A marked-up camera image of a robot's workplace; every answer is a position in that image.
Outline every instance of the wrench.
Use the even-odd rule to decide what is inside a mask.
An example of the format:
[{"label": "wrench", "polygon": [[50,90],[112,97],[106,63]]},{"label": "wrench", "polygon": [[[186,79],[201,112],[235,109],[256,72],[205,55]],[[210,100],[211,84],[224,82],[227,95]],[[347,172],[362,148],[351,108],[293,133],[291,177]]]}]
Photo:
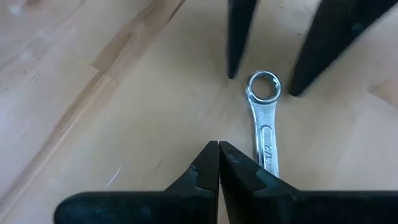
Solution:
[{"label": "wrench", "polygon": [[[260,98],[253,92],[253,82],[264,77],[274,85],[274,95]],[[248,82],[246,95],[251,107],[254,130],[256,134],[257,163],[276,177],[279,177],[278,153],[275,136],[275,108],[280,95],[280,82],[278,78],[267,71],[254,72]]]}]

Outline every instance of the box end wrench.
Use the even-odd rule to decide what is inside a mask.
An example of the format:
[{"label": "box end wrench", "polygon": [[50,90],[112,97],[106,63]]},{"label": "box end wrench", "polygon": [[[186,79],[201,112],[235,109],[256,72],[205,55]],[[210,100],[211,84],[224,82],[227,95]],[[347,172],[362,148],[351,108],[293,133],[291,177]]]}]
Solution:
[{"label": "box end wrench", "polygon": [[[267,98],[258,97],[253,91],[253,83],[257,78],[266,78],[271,81],[274,95]],[[271,72],[263,70],[253,73],[246,88],[254,120],[257,163],[276,177],[279,177],[279,166],[275,136],[275,108],[280,92],[279,79]]]}]

